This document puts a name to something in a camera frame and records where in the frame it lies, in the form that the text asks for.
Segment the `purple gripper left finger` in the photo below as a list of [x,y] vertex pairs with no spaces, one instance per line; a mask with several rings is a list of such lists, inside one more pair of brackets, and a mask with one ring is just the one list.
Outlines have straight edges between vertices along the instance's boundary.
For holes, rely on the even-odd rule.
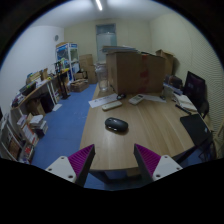
[[60,156],[46,171],[83,187],[94,156],[95,145],[91,144],[69,157]]

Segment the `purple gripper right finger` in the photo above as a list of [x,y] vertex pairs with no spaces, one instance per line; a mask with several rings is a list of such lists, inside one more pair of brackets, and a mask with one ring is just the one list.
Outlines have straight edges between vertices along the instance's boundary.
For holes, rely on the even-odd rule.
[[134,145],[134,156],[141,175],[147,182],[160,180],[182,169],[170,156],[160,156],[139,144]]

